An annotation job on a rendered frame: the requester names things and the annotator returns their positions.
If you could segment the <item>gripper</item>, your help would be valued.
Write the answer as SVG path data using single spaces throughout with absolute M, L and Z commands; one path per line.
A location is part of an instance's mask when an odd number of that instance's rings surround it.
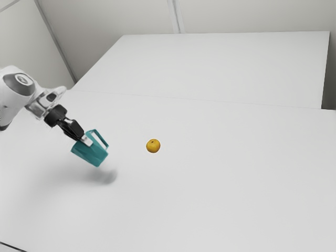
M 58 125 L 64 134 L 75 141 L 80 141 L 86 146 L 92 146 L 93 141 L 88 138 L 83 128 L 76 120 L 66 118 L 67 109 L 58 104 L 54 106 L 44 117 L 44 122 L 51 128 Z

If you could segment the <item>teal faceted mug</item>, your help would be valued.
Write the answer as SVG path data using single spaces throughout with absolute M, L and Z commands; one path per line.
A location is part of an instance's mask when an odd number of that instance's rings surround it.
M 108 156 L 108 143 L 96 130 L 87 131 L 81 140 L 71 148 L 71 152 L 95 167 L 99 167 Z

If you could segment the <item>yellow round fruit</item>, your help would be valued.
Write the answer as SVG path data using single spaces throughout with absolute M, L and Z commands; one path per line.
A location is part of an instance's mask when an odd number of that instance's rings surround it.
M 159 151 L 161 143 L 157 139 L 150 139 L 146 144 L 146 149 L 150 153 L 156 153 Z

